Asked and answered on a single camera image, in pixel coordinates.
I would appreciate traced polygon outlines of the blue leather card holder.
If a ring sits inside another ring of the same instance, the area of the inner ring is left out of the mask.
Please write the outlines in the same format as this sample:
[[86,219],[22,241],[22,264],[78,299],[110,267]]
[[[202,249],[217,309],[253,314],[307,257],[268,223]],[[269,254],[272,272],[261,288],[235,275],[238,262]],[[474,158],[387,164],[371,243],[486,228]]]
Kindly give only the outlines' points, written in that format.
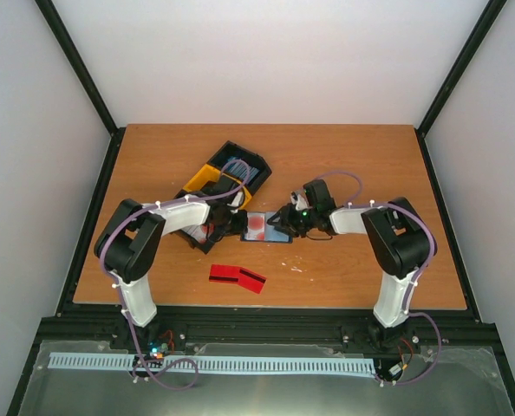
[[292,237],[290,237],[287,234],[284,234],[280,231],[277,231],[274,227],[267,225],[267,219],[269,216],[274,214],[274,211],[266,211],[263,212],[265,214],[265,240],[264,241],[247,241],[244,239],[244,234],[246,231],[246,227],[240,237],[240,240],[243,242],[255,242],[255,243],[268,243],[268,244],[291,244],[292,243]]

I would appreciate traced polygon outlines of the red black-stripe credit card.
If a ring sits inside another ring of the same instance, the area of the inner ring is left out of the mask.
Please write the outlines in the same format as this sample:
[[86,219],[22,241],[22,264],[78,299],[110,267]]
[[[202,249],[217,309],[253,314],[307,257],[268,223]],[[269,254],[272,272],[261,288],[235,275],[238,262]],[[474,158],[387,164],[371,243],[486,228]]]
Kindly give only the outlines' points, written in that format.
[[266,283],[266,278],[251,270],[240,268],[238,270],[238,285],[252,293],[260,294]]

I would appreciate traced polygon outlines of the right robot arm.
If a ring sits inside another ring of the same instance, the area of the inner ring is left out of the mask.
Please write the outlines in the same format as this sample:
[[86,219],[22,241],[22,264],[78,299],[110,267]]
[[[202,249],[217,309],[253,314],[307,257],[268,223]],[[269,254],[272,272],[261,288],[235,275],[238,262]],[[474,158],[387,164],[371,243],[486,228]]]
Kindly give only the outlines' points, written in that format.
[[425,268],[437,252],[432,232],[407,198],[365,205],[337,205],[323,179],[314,179],[294,192],[267,225],[289,237],[307,237],[318,230],[333,237],[368,237],[382,270],[381,288],[373,307],[375,321],[368,336],[378,348],[403,333],[411,298]]

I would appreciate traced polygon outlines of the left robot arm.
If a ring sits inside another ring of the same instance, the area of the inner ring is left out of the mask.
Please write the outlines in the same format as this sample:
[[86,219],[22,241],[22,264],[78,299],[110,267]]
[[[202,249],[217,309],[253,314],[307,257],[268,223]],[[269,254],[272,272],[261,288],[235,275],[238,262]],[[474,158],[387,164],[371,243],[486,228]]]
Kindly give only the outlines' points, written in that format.
[[152,204],[122,200],[97,239],[94,252],[103,272],[119,291],[121,313],[132,325],[129,336],[140,348],[154,347],[160,326],[148,273],[165,235],[185,228],[210,225],[211,238],[244,233],[247,211],[218,199],[188,194]]

